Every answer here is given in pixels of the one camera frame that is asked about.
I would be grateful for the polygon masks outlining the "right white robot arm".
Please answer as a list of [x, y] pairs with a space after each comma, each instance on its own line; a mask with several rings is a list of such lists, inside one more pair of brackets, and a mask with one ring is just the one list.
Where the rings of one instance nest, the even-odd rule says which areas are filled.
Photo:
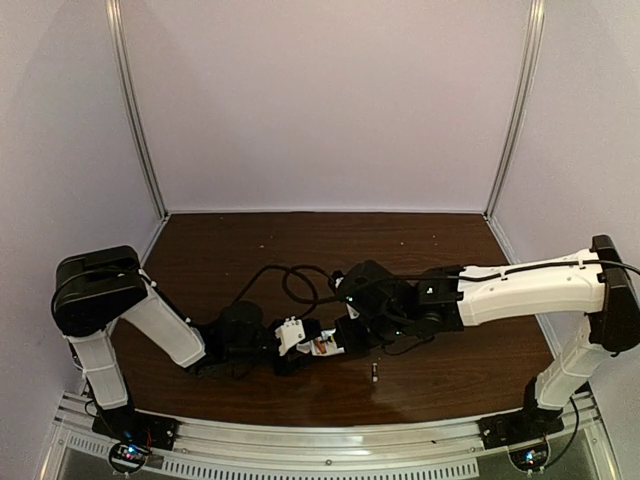
[[580, 312], [580, 328], [531, 382], [523, 412], [551, 417], [609, 356], [639, 344], [639, 301], [611, 238], [587, 249], [518, 265], [432, 268], [395, 275], [368, 260], [334, 275], [335, 296], [348, 310], [337, 324], [346, 350], [386, 346], [399, 338], [431, 341], [492, 321]]

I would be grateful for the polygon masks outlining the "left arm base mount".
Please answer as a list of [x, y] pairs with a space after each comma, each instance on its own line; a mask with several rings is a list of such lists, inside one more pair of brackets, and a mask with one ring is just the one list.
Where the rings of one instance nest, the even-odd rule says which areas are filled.
[[170, 417], [116, 410], [99, 410], [92, 431], [114, 440], [107, 462], [126, 477], [138, 473], [156, 460], [157, 453], [171, 451], [179, 422]]

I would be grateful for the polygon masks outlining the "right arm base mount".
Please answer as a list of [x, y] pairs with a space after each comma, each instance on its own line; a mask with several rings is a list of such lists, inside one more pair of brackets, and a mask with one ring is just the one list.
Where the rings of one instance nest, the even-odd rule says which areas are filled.
[[511, 464], [526, 474], [541, 472], [550, 461], [548, 436], [562, 432], [559, 417], [532, 419], [523, 410], [482, 417], [478, 421], [485, 450], [506, 447]]

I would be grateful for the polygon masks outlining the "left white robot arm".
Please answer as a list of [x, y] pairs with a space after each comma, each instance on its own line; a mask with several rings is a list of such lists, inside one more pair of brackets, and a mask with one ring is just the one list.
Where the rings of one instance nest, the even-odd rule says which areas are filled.
[[67, 257], [55, 273], [52, 317], [79, 360], [103, 410], [131, 403], [111, 342], [111, 325], [131, 324], [183, 370], [208, 376], [238, 364], [283, 360], [308, 340], [308, 322], [289, 317], [267, 328], [261, 309], [239, 301], [213, 322], [193, 323], [142, 269], [128, 245]]

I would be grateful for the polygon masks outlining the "white remote control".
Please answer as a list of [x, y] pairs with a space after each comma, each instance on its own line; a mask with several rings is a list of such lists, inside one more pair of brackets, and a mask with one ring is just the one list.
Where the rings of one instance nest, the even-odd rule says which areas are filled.
[[336, 330], [322, 330], [319, 337], [296, 345], [296, 350], [314, 357], [331, 357], [345, 354], [345, 348], [336, 341]]

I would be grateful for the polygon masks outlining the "orange battery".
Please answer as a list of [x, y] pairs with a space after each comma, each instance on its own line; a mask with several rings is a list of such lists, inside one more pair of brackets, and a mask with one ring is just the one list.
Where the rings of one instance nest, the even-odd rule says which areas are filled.
[[330, 356], [333, 352], [332, 344], [326, 340], [315, 340], [314, 348], [317, 356]]

